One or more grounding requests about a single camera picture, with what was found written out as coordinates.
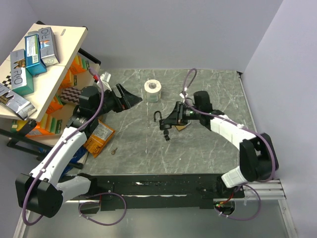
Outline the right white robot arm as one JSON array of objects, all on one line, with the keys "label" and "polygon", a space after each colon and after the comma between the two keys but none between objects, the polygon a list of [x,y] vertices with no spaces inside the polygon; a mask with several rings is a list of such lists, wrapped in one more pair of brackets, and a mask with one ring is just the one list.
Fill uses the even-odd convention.
[{"label": "right white robot arm", "polygon": [[222,111],[212,107],[206,91],[194,93],[194,104],[187,98],[178,101],[171,114],[159,119],[159,128],[169,141],[169,129],[197,120],[208,130],[221,135],[239,150],[239,165],[224,173],[216,185],[217,194],[228,197],[234,187],[254,181],[268,181],[279,168],[274,147],[268,134],[258,134],[231,120]]}]

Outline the black key bunch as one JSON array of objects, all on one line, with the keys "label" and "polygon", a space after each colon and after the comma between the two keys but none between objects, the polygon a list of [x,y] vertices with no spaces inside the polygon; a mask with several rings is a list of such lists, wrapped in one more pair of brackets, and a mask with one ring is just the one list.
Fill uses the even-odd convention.
[{"label": "black key bunch", "polygon": [[163,135],[164,135],[164,138],[165,138],[166,141],[169,141],[169,140],[170,140],[168,129],[165,129],[165,130],[163,131]]}]

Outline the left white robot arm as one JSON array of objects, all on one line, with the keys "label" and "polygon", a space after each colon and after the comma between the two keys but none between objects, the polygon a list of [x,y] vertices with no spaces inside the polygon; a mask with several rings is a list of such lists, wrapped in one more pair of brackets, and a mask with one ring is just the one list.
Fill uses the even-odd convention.
[{"label": "left white robot arm", "polygon": [[64,182],[59,182],[59,179],[72,157],[99,125],[99,116],[110,111],[119,113],[128,110],[142,101],[141,97],[128,92],[121,84],[116,87],[120,96],[109,89],[84,87],[79,96],[79,105],[56,145],[29,174],[17,177],[16,193],[25,224],[32,225],[27,220],[27,211],[51,218],[68,200],[80,195],[86,199],[97,196],[97,180],[90,175],[79,174]]}]

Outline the black padlock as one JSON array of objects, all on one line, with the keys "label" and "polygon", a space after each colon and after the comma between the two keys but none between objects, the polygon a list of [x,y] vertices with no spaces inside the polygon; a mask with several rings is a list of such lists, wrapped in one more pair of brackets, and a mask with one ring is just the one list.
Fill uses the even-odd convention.
[{"label": "black padlock", "polygon": [[153,117],[154,117],[154,122],[158,122],[159,123],[159,129],[161,131],[163,131],[165,125],[164,125],[164,119],[162,118],[161,111],[155,111]]}]

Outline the brass padlock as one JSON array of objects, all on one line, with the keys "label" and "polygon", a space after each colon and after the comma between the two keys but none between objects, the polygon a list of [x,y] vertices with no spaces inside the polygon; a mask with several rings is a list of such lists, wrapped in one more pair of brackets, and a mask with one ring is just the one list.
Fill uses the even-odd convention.
[{"label": "brass padlock", "polygon": [[186,125],[175,125],[174,127],[177,129],[177,131],[182,131],[190,126],[190,123]]}]

